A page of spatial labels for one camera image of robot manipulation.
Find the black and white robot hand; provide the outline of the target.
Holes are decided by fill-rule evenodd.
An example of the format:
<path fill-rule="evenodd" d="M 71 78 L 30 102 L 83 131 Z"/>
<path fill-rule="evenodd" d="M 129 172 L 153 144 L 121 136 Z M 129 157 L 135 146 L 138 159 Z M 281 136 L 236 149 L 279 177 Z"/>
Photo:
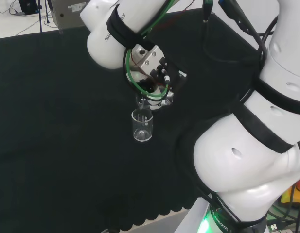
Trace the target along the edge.
<path fill-rule="evenodd" d="M 165 87 L 161 84 L 155 83 L 152 78 L 137 71 L 131 71 L 130 75 L 126 72 L 126 76 L 129 86 L 135 92 L 136 104 L 140 109 L 158 111 L 159 109 L 173 103 L 173 92 L 165 92 Z M 157 97 L 144 94 L 136 87 L 136 84 L 144 91 L 151 93 L 152 95 L 157 95 Z"/>

